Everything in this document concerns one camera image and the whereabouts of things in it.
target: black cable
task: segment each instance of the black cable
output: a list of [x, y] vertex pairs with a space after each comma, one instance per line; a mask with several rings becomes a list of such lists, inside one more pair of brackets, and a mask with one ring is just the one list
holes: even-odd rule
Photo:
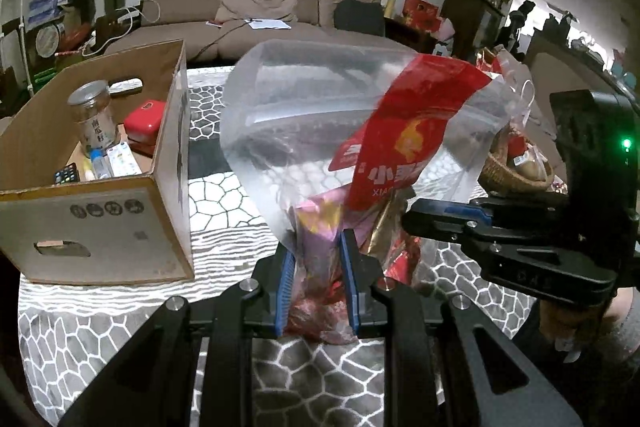
[[236, 30], [239, 30], [240, 28], [244, 28], [245, 26], [247, 26], [247, 25], [248, 25], [248, 23], [249, 23], [249, 22], [251, 22], [251, 19], [249, 19], [248, 21], [244, 21], [244, 23], [242, 23], [241, 25], [236, 26], [235, 28], [233, 28], [233, 29], [229, 30], [228, 32], [226, 32], [226, 33], [225, 33], [225, 34], [223, 34], [223, 35], [220, 35], [216, 40], [214, 40], [213, 42], [210, 42], [209, 44], [207, 44], [206, 46], [204, 46], [204, 48], [202, 48], [202, 49], [201, 49], [201, 50], [196, 54], [196, 56], [195, 56], [195, 57], [193, 57], [191, 60], [192, 60], [192, 61], [196, 61], [196, 60], [198, 60], [198, 58], [200, 57], [200, 55], [202, 55], [202, 54], [203, 54], [205, 51], [207, 51], [210, 47], [212, 47], [212, 46], [214, 46], [214, 45], [218, 44], [218, 43], [222, 40], [222, 37], [226, 37], [227, 35], [229, 35], [229, 33], [234, 32], [234, 31], [236, 31]]

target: red box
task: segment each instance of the red box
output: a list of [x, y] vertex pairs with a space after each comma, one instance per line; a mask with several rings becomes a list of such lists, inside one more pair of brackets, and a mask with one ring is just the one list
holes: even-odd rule
[[142, 154], [143, 156], [149, 156], [149, 158], [154, 157], [154, 153], [156, 152], [156, 144], [149, 145], [146, 143], [136, 142], [129, 137], [127, 137], [127, 142], [129, 143], [129, 148], [133, 152], [137, 152], [138, 154]]
[[402, 8], [404, 23], [410, 28], [422, 31], [436, 31], [439, 8], [423, 0], [405, 0]]
[[127, 137], [140, 144], [155, 145], [164, 115], [164, 102], [147, 100], [124, 120]]

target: white paper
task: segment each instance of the white paper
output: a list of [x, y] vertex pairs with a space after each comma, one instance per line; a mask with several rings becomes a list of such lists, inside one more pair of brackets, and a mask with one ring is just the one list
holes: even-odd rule
[[286, 22], [278, 19], [245, 19], [254, 30], [290, 30]]

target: person's arm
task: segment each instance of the person's arm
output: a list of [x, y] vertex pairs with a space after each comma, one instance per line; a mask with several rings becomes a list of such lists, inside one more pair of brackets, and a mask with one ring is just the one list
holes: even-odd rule
[[[585, 389], [584, 396], [591, 397], [583, 403], [584, 412], [588, 411], [586, 424], [589, 427], [619, 425], [614, 418], [624, 416], [622, 403], [640, 378], [638, 290], [618, 290], [604, 314], [602, 308], [576, 311], [541, 301], [540, 332], [556, 347], [582, 350], [580, 365], [588, 371], [581, 381], [587, 387], [590, 386], [587, 382], [594, 385], [588, 393]], [[632, 407], [638, 407], [633, 397], [628, 398]]]
[[626, 304], [621, 307], [619, 320], [594, 343], [603, 360], [594, 425], [622, 425], [630, 409], [635, 415], [640, 410], [639, 397], [632, 396], [640, 384], [640, 293], [636, 289], [630, 293], [628, 309]]

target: screw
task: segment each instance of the screw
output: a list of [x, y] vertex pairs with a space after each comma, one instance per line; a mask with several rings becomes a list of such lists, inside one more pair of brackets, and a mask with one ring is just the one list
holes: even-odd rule
[[390, 292], [398, 286], [398, 281], [391, 279], [391, 277], [381, 277], [376, 281], [376, 286], [383, 292]]
[[245, 279], [240, 283], [240, 289], [245, 292], [252, 292], [260, 287], [260, 283], [255, 279]]
[[172, 312], [177, 312], [180, 308], [184, 306], [185, 302], [186, 300], [183, 297], [174, 296], [174, 297], [169, 297], [166, 300], [165, 305]]
[[459, 310], [466, 310], [471, 307], [471, 300], [466, 295], [454, 295], [451, 299], [451, 303]]

